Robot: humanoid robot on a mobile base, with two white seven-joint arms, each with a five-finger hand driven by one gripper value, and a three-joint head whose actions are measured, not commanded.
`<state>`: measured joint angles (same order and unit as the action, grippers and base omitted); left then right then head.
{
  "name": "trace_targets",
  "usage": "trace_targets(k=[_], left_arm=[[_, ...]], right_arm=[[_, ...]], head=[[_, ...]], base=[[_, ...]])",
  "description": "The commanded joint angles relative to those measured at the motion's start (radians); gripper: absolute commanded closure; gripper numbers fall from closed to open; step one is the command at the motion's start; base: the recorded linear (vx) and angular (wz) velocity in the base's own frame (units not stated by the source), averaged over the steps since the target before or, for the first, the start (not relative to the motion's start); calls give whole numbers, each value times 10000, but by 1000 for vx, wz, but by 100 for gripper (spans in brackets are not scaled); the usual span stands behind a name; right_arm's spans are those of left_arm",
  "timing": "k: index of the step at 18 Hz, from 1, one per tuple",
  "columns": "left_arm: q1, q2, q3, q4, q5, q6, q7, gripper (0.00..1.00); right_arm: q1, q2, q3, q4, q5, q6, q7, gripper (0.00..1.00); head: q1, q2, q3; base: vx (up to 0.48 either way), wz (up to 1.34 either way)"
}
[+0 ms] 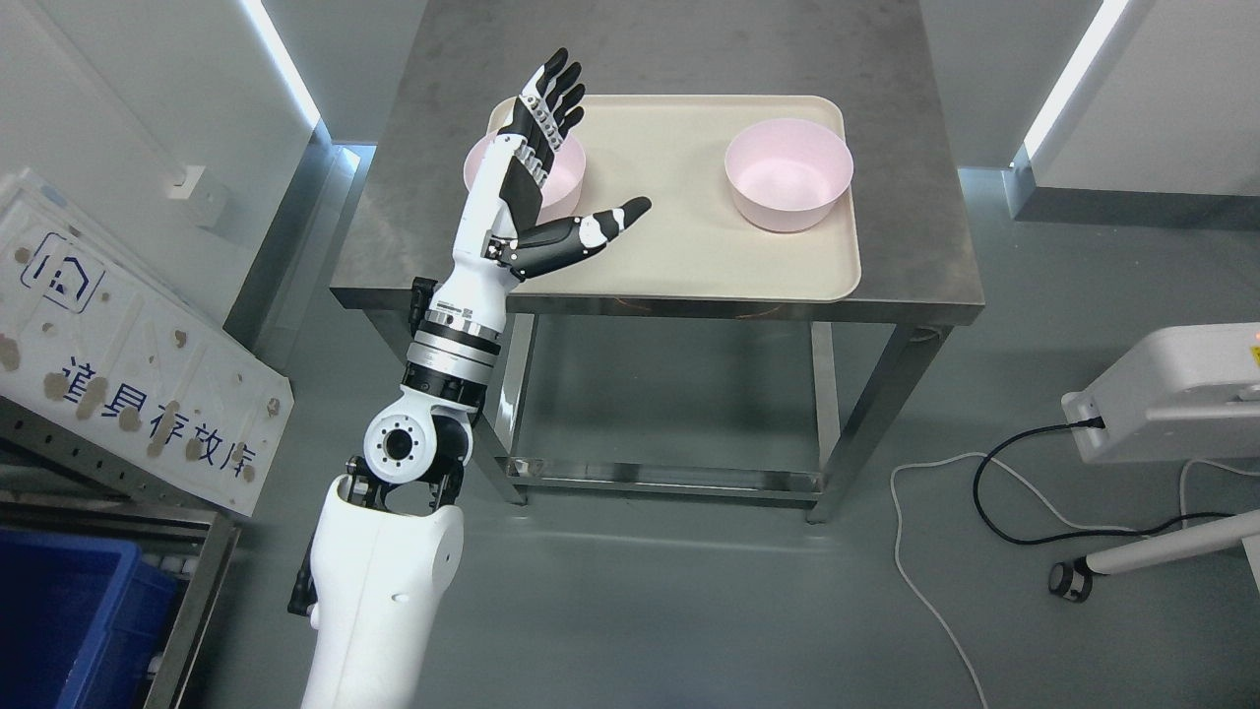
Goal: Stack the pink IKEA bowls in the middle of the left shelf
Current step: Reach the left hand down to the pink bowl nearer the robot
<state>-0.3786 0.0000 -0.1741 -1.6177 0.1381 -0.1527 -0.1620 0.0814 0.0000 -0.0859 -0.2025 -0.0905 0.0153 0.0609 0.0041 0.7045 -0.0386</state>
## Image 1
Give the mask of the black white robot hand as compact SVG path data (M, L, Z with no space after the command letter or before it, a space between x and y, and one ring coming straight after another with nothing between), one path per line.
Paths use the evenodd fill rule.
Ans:
M541 189L583 118L581 73L561 47L527 77L478 162L454 238L454 271L428 309L503 331L513 288L593 259L650 212L650 199L635 196L597 214L541 222Z

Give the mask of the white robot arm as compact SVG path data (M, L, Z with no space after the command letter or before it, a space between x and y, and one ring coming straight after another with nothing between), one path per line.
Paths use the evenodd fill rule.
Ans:
M464 547L472 422L501 351L512 287L455 275L415 288L398 398L330 484L289 610L316 646L305 708L407 708Z

